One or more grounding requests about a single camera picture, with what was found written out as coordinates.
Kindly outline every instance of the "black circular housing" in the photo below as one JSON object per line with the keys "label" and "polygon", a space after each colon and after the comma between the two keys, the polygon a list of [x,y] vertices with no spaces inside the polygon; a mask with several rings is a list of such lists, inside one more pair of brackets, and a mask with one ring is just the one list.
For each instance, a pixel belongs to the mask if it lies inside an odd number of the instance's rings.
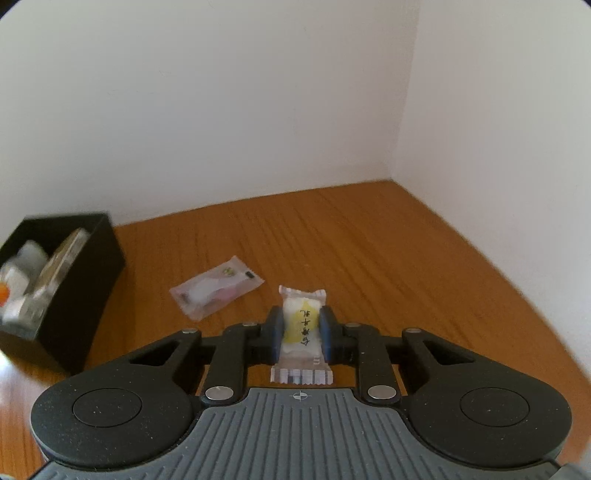
{"label": "black circular housing", "polygon": [[408,416],[433,449],[484,468],[555,458],[571,425],[555,389],[494,362],[441,367],[410,396]]}
{"label": "black circular housing", "polygon": [[74,415],[91,427],[116,427],[132,420],[142,401],[129,390],[100,388],[83,394],[74,402]]}
{"label": "black circular housing", "polygon": [[31,427],[52,459],[82,468],[135,465],[176,444],[193,421],[188,395],[148,365],[106,364],[41,394]]}

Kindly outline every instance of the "wood grain surface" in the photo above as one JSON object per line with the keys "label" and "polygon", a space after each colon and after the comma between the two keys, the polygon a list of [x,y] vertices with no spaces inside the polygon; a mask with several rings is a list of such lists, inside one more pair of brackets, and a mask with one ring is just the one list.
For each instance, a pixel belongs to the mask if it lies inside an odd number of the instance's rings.
{"label": "wood grain surface", "polygon": [[[420,326],[533,375],[569,401],[574,423],[561,460],[591,433],[591,387],[520,294],[452,228],[389,181],[287,193],[177,213],[116,229],[127,268],[105,309],[87,368],[193,326],[169,288],[237,255],[265,279],[198,324],[205,336],[263,321],[280,284],[325,288],[341,322],[384,334]],[[249,370],[268,385],[269,367]],[[31,406],[59,374],[0,353],[0,472],[25,479],[42,465]],[[352,385],[351,368],[335,368]]]}

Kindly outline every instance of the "black box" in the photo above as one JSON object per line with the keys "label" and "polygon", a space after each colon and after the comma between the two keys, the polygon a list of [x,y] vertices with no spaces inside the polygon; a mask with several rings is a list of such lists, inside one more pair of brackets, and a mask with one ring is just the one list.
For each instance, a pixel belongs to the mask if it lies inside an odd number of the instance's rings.
{"label": "black box", "polygon": [[86,355],[125,258],[107,213],[25,218],[0,248],[0,266],[35,240],[51,256],[77,228],[90,237],[59,285],[37,331],[0,324],[0,350],[75,374]]}

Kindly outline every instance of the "white wall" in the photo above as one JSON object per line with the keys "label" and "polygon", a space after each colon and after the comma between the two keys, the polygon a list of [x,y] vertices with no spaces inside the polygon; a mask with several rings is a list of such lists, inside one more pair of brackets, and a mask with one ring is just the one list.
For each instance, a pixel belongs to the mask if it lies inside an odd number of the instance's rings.
{"label": "white wall", "polygon": [[392,175],[591,373],[591,9],[423,0]]}
{"label": "white wall", "polygon": [[21,0],[0,20],[0,241],[389,177],[418,0]]}

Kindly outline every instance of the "gray ribbed plate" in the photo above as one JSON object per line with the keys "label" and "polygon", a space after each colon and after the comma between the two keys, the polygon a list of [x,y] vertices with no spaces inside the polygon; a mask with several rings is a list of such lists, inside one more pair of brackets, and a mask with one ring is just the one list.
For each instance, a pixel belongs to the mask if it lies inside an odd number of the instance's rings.
{"label": "gray ribbed plate", "polygon": [[546,480],[548,462],[514,471],[458,465],[423,446],[390,408],[351,390],[251,388],[205,410],[173,450],[143,465],[87,472],[49,463],[35,480]]}

